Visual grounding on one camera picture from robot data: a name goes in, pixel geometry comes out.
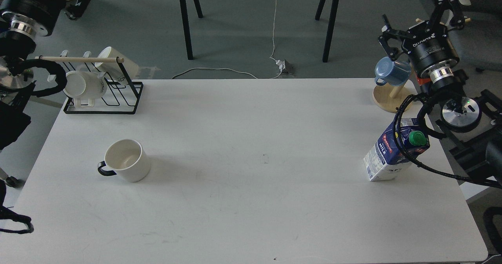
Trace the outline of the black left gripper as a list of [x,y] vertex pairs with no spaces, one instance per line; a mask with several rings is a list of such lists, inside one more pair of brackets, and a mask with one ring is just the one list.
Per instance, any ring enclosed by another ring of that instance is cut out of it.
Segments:
[[[65,3],[65,0],[3,0],[1,17],[8,20],[16,14],[23,15],[43,26],[54,26]],[[76,0],[75,4],[67,5],[65,14],[69,19],[77,20],[82,17],[89,3],[90,0]]]

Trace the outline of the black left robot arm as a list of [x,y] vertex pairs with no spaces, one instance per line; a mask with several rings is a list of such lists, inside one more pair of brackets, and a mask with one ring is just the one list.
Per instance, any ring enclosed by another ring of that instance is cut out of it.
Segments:
[[15,142],[31,123],[24,113],[31,96],[49,96],[67,85],[57,62],[32,59],[37,36],[52,35],[61,11],[80,18],[90,0],[2,0],[1,148]]

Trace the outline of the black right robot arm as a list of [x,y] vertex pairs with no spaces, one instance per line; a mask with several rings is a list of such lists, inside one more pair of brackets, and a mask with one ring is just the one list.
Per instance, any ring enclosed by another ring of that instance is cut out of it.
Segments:
[[[448,38],[448,32],[464,28],[466,18],[461,5],[470,0],[432,0],[430,18],[407,30],[393,29],[386,15],[378,40],[387,56],[376,66],[385,76],[394,73],[401,54],[407,55],[423,86],[422,93],[407,96],[396,108],[391,123],[391,139],[400,153],[418,167],[441,176],[472,184],[501,188],[501,100],[484,89],[480,96],[469,98],[463,91],[467,75],[453,71],[459,56]],[[422,103],[417,122],[426,136],[450,139],[455,148],[451,154],[467,173],[466,177],[444,173],[412,157],[404,148],[400,121],[413,101]]]

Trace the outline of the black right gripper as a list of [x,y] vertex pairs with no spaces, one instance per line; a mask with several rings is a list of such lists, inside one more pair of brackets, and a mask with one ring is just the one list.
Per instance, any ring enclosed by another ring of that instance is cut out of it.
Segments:
[[384,26],[378,42],[391,60],[397,60],[403,53],[397,47],[388,44],[389,39],[403,42],[403,51],[407,53],[409,62],[419,78],[428,78],[433,70],[431,67],[439,64],[443,67],[447,64],[454,67],[460,61],[457,51],[448,38],[448,28],[441,23],[441,18],[446,10],[452,12],[448,24],[450,30],[462,30],[466,19],[461,10],[461,4],[466,5],[466,0],[432,0],[435,8],[426,24],[416,24],[407,31],[391,28],[386,15],[382,15]]

